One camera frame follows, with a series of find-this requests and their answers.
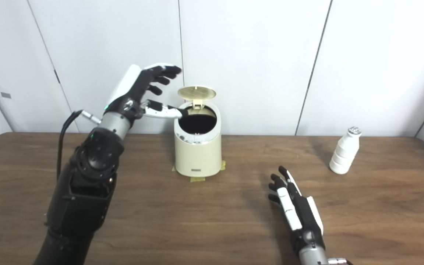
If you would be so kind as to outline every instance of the trash can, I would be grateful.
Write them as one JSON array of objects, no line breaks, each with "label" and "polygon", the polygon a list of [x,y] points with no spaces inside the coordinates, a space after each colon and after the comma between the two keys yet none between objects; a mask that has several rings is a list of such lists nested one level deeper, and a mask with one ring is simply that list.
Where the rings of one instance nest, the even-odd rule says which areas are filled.
[{"label": "trash can", "polygon": [[185,100],[179,109],[188,116],[174,121],[176,170],[188,177],[208,177],[222,167],[220,112],[209,99],[216,92],[205,86],[189,86],[178,90]]}]

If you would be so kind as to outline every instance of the trash can lid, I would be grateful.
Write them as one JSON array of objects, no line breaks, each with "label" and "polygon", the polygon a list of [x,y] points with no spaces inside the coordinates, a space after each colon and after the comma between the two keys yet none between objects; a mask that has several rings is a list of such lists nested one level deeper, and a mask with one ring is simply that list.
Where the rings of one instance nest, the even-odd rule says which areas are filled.
[{"label": "trash can lid", "polygon": [[185,100],[208,100],[213,99],[217,93],[209,87],[205,86],[187,86],[178,90],[178,96]]}]

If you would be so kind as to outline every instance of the prosthetic hand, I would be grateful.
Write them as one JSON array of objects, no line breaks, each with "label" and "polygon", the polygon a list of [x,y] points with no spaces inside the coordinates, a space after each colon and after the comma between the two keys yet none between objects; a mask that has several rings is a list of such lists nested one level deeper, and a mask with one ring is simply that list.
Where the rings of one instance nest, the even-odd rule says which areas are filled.
[{"label": "prosthetic hand", "polygon": [[334,265],[351,263],[344,258],[330,258],[325,254],[323,243],[323,224],[312,197],[302,196],[291,173],[279,166],[279,176],[272,174],[274,183],[269,188],[277,195],[269,194],[268,198],[281,205],[286,221],[291,229],[293,251],[299,256],[302,265]]},{"label": "prosthetic hand", "polygon": [[[103,118],[74,112],[60,134],[57,186],[47,211],[47,236],[35,265],[82,265],[94,232],[101,228],[116,187],[123,139],[136,119],[145,116],[181,118],[187,112],[155,101],[141,102],[146,91],[160,95],[152,83],[168,84],[179,67],[131,66],[105,107]],[[69,123],[83,114],[97,124],[77,147],[60,173],[61,145]]]}]

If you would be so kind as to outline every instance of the black forearm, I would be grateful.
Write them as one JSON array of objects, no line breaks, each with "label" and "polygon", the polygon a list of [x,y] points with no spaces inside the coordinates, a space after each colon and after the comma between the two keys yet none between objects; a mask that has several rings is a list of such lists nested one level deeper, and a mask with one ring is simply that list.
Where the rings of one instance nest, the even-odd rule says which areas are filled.
[{"label": "black forearm", "polygon": [[82,265],[92,238],[93,234],[83,238],[63,237],[48,230],[34,265]]},{"label": "black forearm", "polygon": [[94,129],[57,180],[47,211],[48,232],[34,265],[82,265],[104,223],[123,152],[112,131]]}]

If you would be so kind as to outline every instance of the black cable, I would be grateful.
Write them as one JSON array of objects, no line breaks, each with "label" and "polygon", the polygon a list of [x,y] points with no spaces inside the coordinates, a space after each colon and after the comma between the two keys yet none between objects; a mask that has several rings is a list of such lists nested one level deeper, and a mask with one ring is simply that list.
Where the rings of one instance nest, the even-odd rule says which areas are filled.
[{"label": "black cable", "polygon": [[60,132],[60,138],[59,138],[59,153],[57,157],[57,181],[59,180],[60,176],[60,170],[62,167],[62,150],[63,150],[63,137],[66,132],[66,129],[70,127],[70,124],[83,112],[83,110],[74,111],[68,119],[63,124],[62,131]]}]

